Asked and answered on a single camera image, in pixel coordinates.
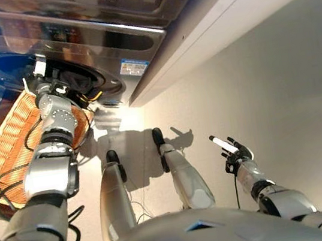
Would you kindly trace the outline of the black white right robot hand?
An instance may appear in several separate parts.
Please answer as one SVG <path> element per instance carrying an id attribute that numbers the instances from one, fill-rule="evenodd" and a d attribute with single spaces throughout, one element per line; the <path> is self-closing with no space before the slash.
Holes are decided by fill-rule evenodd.
<path id="1" fill-rule="evenodd" d="M 222 149 L 221 156 L 225 159 L 231 159 L 233 161 L 238 159 L 254 159 L 253 152 L 232 137 L 227 137 L 226 140 L 222 140 L 214 135 L 210 135 L 209 140 Z"/>

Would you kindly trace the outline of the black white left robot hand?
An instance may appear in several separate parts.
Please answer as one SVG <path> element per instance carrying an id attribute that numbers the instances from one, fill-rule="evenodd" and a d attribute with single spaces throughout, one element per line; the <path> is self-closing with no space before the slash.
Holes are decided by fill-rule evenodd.
<path id="1" fill-rule="evenodd" d="M 59 78 L 60 73 L 60 68 L 55 67 L 52 60 L 42 56 L 36 57 L 36 60 L 26 64 L 23 69 L 22 82 L 25 92 L 35 96 L 51 91 L 66 93 L 70 87 Z"/>

